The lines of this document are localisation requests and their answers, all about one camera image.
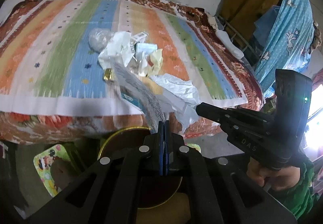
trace orange stripe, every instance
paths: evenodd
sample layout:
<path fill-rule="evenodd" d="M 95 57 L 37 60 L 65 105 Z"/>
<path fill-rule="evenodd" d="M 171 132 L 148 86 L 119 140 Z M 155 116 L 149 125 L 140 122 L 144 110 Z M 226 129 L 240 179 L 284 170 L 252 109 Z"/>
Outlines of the orange stripe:
<path fill-rule="evenodd" d="M 159 19 L 155 10 L 143 7 L 143 12 L 146 14 L 149 27 L 149 43 L 158 45 L 162 48 L 163 66 L 159 75 L 168 73 L 176 76 L 184 81 L 189 80 L 185 65 L 180 60 L 176 47 L 173 44 L 166 27 Z"/>
<path fill-rule="evenodd" d="M 8 45 L 0 58 L 0 89 L 2 94 L 8 94 L 14 74 L 25 56 L 27 50 L 39 34 L 57 16 L 57 14 L 73 0 L 55 0 L 44 8 L 21 33 Z"/>

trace green sleeve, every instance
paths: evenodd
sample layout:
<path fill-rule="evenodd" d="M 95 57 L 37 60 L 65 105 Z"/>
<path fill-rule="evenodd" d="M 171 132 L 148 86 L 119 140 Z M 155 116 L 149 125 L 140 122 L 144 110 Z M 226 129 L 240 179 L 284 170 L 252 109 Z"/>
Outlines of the green sleeve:
<path fill-rule="evenodd" d="M 271 191 L 271 195 L 289 209 L 298 219 L 307 214 L 313 207 L 314 201 L 318 200 L 317 194 L 312 195 L 310 188 L 314 175 L 314 164 L 306 158 L 300 168 L 299 182 L 291 189 L 284 191 Z"/>

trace blue cloth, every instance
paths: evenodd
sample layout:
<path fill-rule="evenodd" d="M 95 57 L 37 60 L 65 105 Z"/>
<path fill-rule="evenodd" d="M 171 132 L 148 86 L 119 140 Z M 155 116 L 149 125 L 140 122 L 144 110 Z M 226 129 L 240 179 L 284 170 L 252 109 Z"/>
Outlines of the blue cloth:
<path fill-rule="evenodd" d="M 256 30 L 254 36 L 258 43 L 265 47 L 270 31 L 277 19 L 280 6 L 273 5 L 266 13 L 255 22 Z"/>
<path fill-rule="evenodd" d="M 255 69 L 263 92 L 275 81 L 277 68 L 299 72 L 308 65 L 311 57 L 308 49 L 313 34 L 313 16 L 309 0 L 283 0 L 264 53 Z"/>

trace bucket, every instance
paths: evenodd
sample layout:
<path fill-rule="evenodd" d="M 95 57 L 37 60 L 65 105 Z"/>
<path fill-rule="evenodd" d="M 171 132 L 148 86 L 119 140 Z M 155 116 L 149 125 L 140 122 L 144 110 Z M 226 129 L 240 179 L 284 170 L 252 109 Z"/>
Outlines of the bucket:
<path fill-rule="evenodd" d="M 147 127 L 129 127 L 112 134 L 102 145 L 98 159 L 111 156 L 123 148 L 135 148 L 143 145 L 145 137 L 150 135 Z M 158 207 L 167 202 L 178 190 L 182 177 L 142 177 L 138 209 Z"/>

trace floral blanket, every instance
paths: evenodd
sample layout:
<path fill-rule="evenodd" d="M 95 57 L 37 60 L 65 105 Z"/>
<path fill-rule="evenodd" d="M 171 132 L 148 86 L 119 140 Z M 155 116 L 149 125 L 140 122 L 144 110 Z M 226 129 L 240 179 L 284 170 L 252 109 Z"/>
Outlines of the floral blanket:
<path fill-rule="evenodd" d="M 257 82 L 215 36 L 203 9 L 169 0 L 46 0 L 41 3 L 26 0 L 17 5 L 0 29 L 0 62 L 4 63 L 0 68 L 1 109 L 4 111 L 0 113 L 0 138 L 24 144 L 55 143 L 145 125 L 143 115 L 129 110 L 113 113 L 110 111 L 113 108 L 105 108 L 108 111 L 102 114 L 87 114 L 77 108 L 71 113 L 64 109 L 78 98 L 93 101 L 97 97 L 96 100 L 102 101 L 106 95 L 111 97 L 102 81 L 95 81 L 102 77 L 102 71 L 96 69 L 96 56 L 92 56 L 85 48 L 87 43 L 82 42 L 87 37 L 86 32 L 93 28 L 88 23 L 113 31 L 148 31 L 149 42 L 164 48 L 161 72 L 183 80 L 190 79 L 193 84 L 194 78 L 201 77 L 200 87 L 205 87 L 216 105 L 225 102 L 223 106 L 234 106 L 248 101 L 242 106 L 253 110 L 262 106 Z M 75 45 L 74 51 L 73 46 L 64 44 L 68 42 Z M 60 61 L 62 50 L 64 61 Z M 76 75 L 80 74 L 84 77 L 78 82 Z M 36 99 L 41 98 L 43 105 L 39 102 L 33 106 L 25 104 L 35 95 Z M 50 101 L 55 98 L 61 101 L 62 97 L 70 99 L 61 105 L 61 110 L 57 107 L 50 109 Z M 181 124 L 173 114 L 170 122 L 172 131 L 181 131 Z M 191 138 L 219 130 L 212 121 L 201 118 L 183 135 Z"/>

